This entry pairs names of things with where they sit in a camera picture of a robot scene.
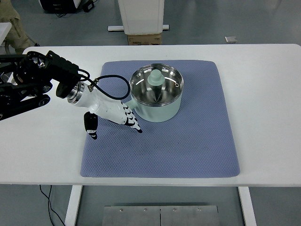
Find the metal plate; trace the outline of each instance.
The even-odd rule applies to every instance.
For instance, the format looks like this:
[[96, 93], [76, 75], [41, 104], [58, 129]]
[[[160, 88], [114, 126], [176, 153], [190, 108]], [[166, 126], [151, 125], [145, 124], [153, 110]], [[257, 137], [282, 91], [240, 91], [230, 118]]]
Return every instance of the metal plate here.
[[227, 43], [237, 43], [236, 36], [225, 36], [225, 40]]
[[158, 206], [105, 206], [103, 226], [160, 226]]
[[161, 226], [219, 226], [217, 206], [162, 206]]
[[106, 206], [103, 226], [219, 226], [217, 206]]

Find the person's leg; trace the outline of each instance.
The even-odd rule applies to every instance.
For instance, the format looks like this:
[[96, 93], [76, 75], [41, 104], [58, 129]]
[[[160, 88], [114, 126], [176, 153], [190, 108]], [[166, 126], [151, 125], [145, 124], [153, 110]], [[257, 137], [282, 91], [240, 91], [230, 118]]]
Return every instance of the person's leg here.
[[1, 0], [0, 2], [0, 22], [10, 22], [12, 28], [6, 36], [6, 41], [16, 50], [17, 54], [31, 46], [20, 20], [20, 15], [13, 8], [10, 0]]

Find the table leg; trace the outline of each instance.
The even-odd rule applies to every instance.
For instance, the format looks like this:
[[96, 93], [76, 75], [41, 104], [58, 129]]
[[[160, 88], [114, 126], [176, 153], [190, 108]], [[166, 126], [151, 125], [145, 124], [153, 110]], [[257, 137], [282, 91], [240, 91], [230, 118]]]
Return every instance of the table leg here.
[[241, 208], [244, 215], [245, 226], [256, 226], [256, 220], [250, 196], [249, 187], [238, 187]]
[[82, 187], [83, 187], [82, 185], [72, 186], [68, 209], [66, 213], [66, 219], [65, 219], [66, 226], [75, 226], [77, 213], [79, 210], [79, 202], [80, 202]]

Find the blue mat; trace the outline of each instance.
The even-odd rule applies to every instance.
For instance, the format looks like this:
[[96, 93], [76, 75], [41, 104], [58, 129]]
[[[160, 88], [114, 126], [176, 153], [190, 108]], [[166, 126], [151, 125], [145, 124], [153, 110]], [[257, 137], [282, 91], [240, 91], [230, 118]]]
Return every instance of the blue mat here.
[[[239, 164], [227, 108], [215, 63], [198, 60], [118, 61], [103, 65], [101, 75], [130, 80], [145, 65], [164, 63], [183, 76], [181, 107], [172, 119], [154, 123], [141, 119], [143, 133], [98, 118], [98, 139], [87, 136], [82, 158], [83, 177], [228, 178]], [[118, 79], [100, 80], [115, 96], [126, 93]]]

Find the cardboard box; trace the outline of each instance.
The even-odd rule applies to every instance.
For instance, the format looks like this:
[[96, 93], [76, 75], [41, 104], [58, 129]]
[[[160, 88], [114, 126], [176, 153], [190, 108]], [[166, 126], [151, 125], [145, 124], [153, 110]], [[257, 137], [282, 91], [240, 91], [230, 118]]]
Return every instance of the cardboard box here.
[[162, 40], [161, 33], [127, 36], [127, 42], [129, 46], [161, 45], [161, 40]]

